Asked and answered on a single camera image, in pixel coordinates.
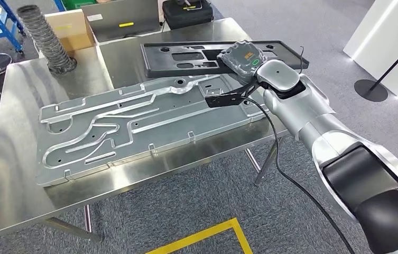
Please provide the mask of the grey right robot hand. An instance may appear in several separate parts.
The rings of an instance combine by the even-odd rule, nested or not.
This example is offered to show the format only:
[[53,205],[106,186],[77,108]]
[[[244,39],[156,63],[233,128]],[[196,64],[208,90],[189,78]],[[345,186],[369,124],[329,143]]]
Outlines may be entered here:
[[222,50],[217,58],[238,77],[241,84],[249,84],[267,56],[252,41],[242,40]]

